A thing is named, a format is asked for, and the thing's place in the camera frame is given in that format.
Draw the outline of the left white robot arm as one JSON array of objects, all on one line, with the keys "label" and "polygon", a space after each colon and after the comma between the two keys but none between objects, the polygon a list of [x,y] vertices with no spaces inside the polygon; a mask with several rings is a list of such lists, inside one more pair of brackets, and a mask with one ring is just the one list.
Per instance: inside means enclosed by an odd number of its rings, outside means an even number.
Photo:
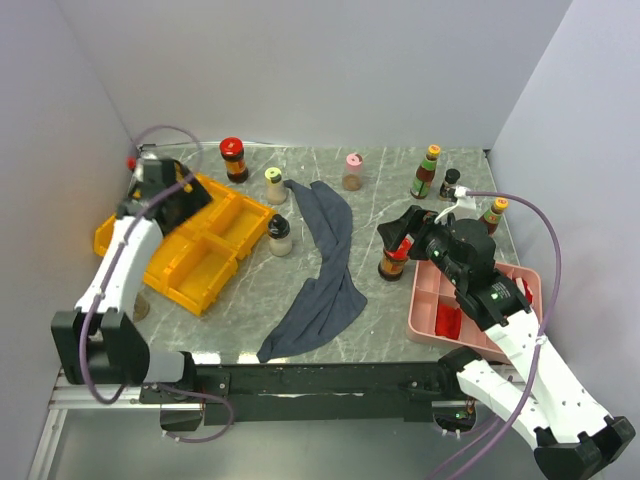
[{"label": "left white robot arm", "polygon": [[94,279],[73,309],[56,312],[51,322],[69,383],[140,385],[146,380],[151,352],[133,323],[144,273],[164,238],[212,201],[178,160],[137,160]]}]

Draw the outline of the red lid sauce jar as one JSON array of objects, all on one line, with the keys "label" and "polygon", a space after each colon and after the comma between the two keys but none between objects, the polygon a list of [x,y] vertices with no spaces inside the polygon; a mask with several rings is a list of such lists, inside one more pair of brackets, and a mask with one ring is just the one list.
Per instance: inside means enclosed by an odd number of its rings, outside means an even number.
[{"label": "red lid sauce jar", "polygon": [[233,183],[244,183],[249,177],[249,169],[244,160],[244,144],[237,137],[227,137],[219,144],[226,174]]},{"label": "red lid sauce jar", "polygon": [[386,281],[399,280],[403,274],[404,266],[409,259],[409,255],[393,256],[393,251],[384,249],[378,265],[378,273]]}]

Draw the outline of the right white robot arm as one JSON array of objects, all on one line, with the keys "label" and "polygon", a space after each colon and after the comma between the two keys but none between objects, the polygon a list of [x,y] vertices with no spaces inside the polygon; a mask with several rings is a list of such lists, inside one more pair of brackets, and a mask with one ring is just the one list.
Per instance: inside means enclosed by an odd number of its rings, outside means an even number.
[{"label": "right white robot arm", "polygon": [[386,251],[409,240],[408,258],[440,271],[462,312],[526,382],[519,389],[475,350],[461,347],[440,360],[444,395],[466,394],[488,406],[529,444],[548,479],[590,479],[619,458],[636,435],[633,425],[602,407],[541,333],[532,304],[496,267],[496,245],[484,224],[411,206],[377,231]]}]

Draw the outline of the black cap salt grinder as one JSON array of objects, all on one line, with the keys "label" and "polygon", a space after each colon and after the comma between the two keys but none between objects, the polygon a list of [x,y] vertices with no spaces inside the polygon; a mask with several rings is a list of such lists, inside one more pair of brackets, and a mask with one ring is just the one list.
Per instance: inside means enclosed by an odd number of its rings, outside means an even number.
[{"label": "black cap salt grinder", "polygon": [[290,224],[280,214],[275,214],[268,222],[267,234],[269,237],[270,252],[277,257],[288,255],[293,247],[290,236]]}]

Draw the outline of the yellow-green lid spice shaker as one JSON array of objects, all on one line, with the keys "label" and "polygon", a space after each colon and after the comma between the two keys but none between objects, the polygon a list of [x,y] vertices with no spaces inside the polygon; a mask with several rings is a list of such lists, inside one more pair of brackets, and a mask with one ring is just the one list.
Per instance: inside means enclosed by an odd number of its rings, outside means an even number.
[{"label": "yellow-green lid spice shaker", "polygon": [[271,205],[280,205],[287,199],[288,193],[284,185],[282,171],[277,167],[269,167],[265,173],[266,199]]}]

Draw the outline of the black lid spice jar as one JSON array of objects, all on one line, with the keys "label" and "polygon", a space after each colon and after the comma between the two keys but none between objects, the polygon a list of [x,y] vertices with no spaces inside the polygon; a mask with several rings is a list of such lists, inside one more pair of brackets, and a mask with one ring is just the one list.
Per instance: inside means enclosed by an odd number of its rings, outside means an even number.
[{"label": "black lid spice jar", "polygon": [[149,302],[141,295],[138,294],[134,301],[133,309],[133,321],[139,322],[147,317],[150,311]]}]

